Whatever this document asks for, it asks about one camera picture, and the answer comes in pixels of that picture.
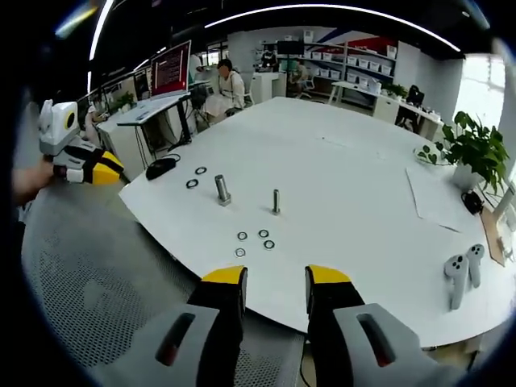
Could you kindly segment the person's left hand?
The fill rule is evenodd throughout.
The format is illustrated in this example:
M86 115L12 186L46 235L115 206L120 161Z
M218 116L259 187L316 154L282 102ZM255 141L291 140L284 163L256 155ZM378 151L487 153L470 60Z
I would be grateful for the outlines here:
M32 201L42 188L51 183L53 175L53 164L46 160L27 169L14 169L11 177L15 205L24 206Z

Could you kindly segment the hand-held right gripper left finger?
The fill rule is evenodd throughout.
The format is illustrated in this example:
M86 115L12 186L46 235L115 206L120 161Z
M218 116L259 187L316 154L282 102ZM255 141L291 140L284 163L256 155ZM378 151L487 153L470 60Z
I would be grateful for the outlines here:
M248 271L205 275L183 304L148 321L117 360L96 368L100 386L232 386L243 341Z

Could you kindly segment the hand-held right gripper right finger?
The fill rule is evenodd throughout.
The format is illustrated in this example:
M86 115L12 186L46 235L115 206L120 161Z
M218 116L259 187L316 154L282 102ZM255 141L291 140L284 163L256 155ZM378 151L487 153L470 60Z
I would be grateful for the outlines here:
M456 368L439 364L418 336L350 277L310 264L306 273L307 338L319 386L453 386Z

